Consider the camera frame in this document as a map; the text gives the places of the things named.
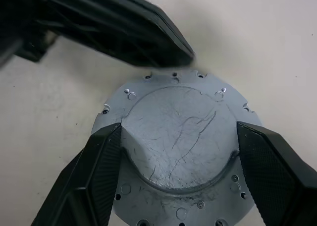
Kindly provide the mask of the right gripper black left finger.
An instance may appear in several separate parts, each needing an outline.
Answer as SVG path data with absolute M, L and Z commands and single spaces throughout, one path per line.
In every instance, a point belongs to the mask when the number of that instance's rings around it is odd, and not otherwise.
M 61 171 L 31 226 L 108 226 L 122 155 L 120 123 L 93 133 Z

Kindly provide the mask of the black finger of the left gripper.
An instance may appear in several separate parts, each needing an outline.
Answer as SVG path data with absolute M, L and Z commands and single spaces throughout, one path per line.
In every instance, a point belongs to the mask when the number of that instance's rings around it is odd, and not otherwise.
M 163 10 L 146 0 L 62 0 L 89 21 L 102 52 L 131 65 L 190 65 L 195 54 Z
M 182 67 L 192 48 L 172 20 L 146 0 L 37 0 L 37 23 L 138 67 Z

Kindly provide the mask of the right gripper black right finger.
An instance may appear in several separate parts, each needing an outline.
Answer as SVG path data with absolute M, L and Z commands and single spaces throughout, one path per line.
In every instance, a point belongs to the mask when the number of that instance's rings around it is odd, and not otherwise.
M 278 133 L 237 122 L 245 182 L 266 226 L 317 226 L 317 171 Z

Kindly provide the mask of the round silver motor end cover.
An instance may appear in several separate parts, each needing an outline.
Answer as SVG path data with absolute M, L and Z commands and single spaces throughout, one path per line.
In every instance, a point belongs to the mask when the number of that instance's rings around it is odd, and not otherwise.
M 92 132 L 122 126 L 113 210 L 129 226 L 235 226 L 254 202 L 239 158 L 237 122 L 261 125 L 229 84 L 190 71 L 121 86 Z

